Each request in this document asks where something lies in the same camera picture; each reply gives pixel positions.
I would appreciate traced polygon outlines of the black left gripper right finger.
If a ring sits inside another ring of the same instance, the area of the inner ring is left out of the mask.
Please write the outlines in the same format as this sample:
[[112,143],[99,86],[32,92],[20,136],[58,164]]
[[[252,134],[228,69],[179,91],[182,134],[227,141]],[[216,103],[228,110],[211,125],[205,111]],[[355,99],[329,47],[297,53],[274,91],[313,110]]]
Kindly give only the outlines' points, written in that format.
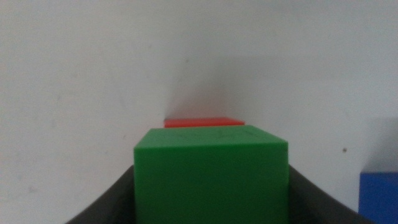
[[354,212],[292,166],[289,167],[290,224],[373,224]]

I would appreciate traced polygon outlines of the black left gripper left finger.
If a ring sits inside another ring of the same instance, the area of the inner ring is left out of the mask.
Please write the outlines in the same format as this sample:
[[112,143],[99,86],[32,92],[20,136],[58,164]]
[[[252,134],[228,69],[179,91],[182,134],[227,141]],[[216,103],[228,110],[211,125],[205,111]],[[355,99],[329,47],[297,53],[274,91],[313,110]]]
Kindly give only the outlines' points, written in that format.
[[134,166],[67,224],[135,224]]

